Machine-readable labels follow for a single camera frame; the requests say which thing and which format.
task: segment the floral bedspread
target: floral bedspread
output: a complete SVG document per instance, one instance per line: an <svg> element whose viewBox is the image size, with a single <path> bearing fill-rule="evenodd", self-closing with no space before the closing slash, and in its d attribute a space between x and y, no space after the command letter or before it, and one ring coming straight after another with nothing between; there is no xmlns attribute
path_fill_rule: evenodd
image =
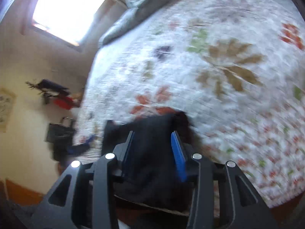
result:
<svg viewBox="0 0 305 229"><path fill-rule="evenodd" d="M179 0L87 90L76 140L182 110L202 154L284 203L305 190L304 37L272 0Z"/></svg>

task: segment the metal rivet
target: metal rivet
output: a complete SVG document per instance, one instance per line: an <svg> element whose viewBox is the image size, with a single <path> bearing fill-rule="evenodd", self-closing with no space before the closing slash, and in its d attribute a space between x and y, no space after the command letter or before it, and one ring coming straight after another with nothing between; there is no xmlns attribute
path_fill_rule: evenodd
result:
<svg viewBox="0 0 305 229"><path fill-rule="evenodd" d="M72 168L77 168L78 166L80 166L80 162L78 160L75 160L71 163Z"/></svg>
<svg viewBox="0 0 305 229"><path fill-rule="evenodd" d="M202 155L199 153L194 153L193 158L199 160L199 159L202 159Z"/></svg>
<svg viewBox="0 0 305 229"><path fill-rule="evenodd" d="M231 168L234 168L236 166L236 163L234 163L233 161L229 161L227 163L227 166L231 167Z"/></svg>
<svg viewBox="0 0 305 229"><path fill-rule="evenodd" d="M105 158L106 158L106 159L114 159L114 158L115 158L115 155L114 155L113 153L107 153L107 154L105 155Z"/></svg>

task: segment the red object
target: red object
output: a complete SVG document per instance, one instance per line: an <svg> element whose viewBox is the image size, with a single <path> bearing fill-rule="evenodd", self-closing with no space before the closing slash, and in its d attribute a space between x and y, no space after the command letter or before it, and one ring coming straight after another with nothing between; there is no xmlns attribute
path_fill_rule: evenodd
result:
<svg viewBox="0 0 305 229"><path fill-rule="evenodd" d="M73 107L73 100L70 97L61 97L61 98L55 98L54 99L54 104L59 106L60 108L70 110Z"/></svg>

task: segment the brown flower print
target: brown flower print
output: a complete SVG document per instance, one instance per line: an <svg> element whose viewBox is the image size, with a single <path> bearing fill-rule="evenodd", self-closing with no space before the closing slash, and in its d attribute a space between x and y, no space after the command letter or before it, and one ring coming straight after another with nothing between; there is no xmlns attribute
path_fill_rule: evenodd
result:
<svg viewBox="0 0 305 229"><path fill-rule="evenodd" d="M141 105L136 105L131 110L131 114L138 115L138 118L146 117L147 115L165 115L172 114L176 111L170 107L156 106L156 103L162 103L170 99L171 93L168 92L169 86L162 86L151 99L151 94L137 95L136 100Z"/></svg>
<svg viewBox="0 0 305 229"><path fill-rule="evenodd" d="M296 45L300 50L304 49L302 39L299 37L298 28L292 24L284 24L282 33L284 36L280 36L280 39L286 43Z"/></svg>
<svg viewBox="0 0 305 229"><path fill-rule="evenodd" d="M202 71L196 81L201 83L203 87L207 85L209 79L215 79L216 85L214 92L219 98L223 94L223 78L225 75L227 82L239 92L242 92L242 79L255 84L261 83L252 71L245 69L245 64L256 64L263 60L262 54L253 54L249 57L240 57L240 54L245 54L251 44L240 43L237 39L231 39L228 43L218 41L216 46L209 46L209 56L202 58L210 64L208 70Z"/></svg>

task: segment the blue gripper pad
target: blue gripper pad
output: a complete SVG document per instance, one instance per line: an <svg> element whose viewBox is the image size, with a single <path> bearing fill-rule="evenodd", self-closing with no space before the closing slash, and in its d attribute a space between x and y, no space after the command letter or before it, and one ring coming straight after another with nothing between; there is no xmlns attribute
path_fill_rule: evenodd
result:
<svg viewBox="0 0 305 229"><path fill-rule="evenodd" d="M170 139L179 178L182 182L185 182L187 178L185 168L186 154L183 149L183 145L176 131L171 134Z"/></svg>

